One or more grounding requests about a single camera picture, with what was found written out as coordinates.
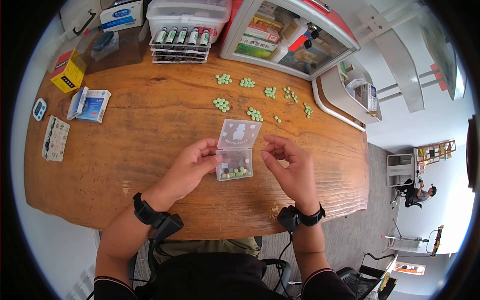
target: wood grain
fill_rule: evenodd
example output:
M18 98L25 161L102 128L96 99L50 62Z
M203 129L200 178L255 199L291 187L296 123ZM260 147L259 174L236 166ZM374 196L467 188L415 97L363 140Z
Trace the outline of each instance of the wood grain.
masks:
M312 85L303 79L267 68L222 60L214 47L205 64L143 62L103 70L84 77L90 89L112 93L102 124L80 120L71 125L63 162L46 161L41 149L48 117L66 121L73 92L64 94L45 75L38 91L48 104L42 121L30 120L25 147L27 202L47 214L103 230L133 195L159 180L178 152L203 137L218 138L225 118L247 119L252 106L262 112L261 135L292 139L315 158L318 194L326 219L367 208L369 170L366 134L323 113L314 103ZM215 74L228 73L234 80L218 85ZM255 88L239 86L251 77ZM277 87L276 99L263 90ZM283 97L290 86L298 103ZM212 100L222 97L230 111L222 113ZM313 113L305 117L302 102ZM277 115L282 122L277 123ZM183 230L173 239L211 240L284 231L276 221L279 210L292 204L274 176L264 166L260 151L267 143L260 137L253 147L255 176L219 182L208 174L171 213L183 219Z

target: pill box lid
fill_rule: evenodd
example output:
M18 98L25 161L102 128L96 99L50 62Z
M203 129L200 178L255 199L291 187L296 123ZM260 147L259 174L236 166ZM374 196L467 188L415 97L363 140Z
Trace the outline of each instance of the pill box lid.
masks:
M217 148L252 148L261 126L260 122L225 119Z

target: floor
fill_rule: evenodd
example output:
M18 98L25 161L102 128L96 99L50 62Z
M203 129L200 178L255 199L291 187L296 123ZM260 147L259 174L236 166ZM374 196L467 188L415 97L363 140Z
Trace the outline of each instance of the floor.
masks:
M392 209L390 200L394 195L392 189L386 185L386 157L387 151L373 144L368 145L370 157L370 186L368 208L364 211L357 211L349 216L336 218L322 223L326 240L326 257L334 270L349 266L359 269L363 256L369 252L379 257L393 253L385 251L387 240L381 235L388 234L394 228L393 218L398 214L398 206ZM277 258L283 248L288 244L286 232L263 236L262 251L260 259ZM147 264L148 245L144 245L139 251L135 268L135 278L147 280L149 269ZM300 281L300 272L295 261L295 254L292 246L285 251L283 260L290 263L292 275L290 280ZM375 261L370 257L365 258L365 265L371 267L386 267L388 259ZM274 266L267 269L263 281L273 288L278 281L278 273ZM299 286L287 288L291 295L297 295Z

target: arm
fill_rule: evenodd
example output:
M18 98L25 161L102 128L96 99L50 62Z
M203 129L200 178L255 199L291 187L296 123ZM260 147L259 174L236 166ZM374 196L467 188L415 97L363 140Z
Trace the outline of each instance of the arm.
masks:
M311 216L318 212L320 202L313 175L312 155L286 138L264 136L264 140L269 144L261 157L285 194L295 201L295 207L304 215ZM283 168L278 160L286 160L289 166ZM303 224L297 226L293 233L293 250L302 281L317 270L330 268L324 252L325 238L321 222L310 227Z
M215 154L217 140L202 139L185 147L166 175L142 194L142 200L156 211L170 209L175 201L189 194L206 173L215 171L222 160ZM96 256L95 276L109 276L129 285L128 261L145 242L151 225L142 223L134 214L133 202L107 227Z

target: right hand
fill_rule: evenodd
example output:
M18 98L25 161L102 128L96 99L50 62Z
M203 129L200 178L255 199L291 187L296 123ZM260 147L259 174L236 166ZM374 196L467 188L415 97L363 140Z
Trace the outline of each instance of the right hand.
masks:
M264 140L269 144L260 156L285 194L295 201L295 207L304 215L311 216L318 212L320 202L313 174L312 155L291 140L280 136L266 135ZM277 160L286 160L289 166L283 168Z

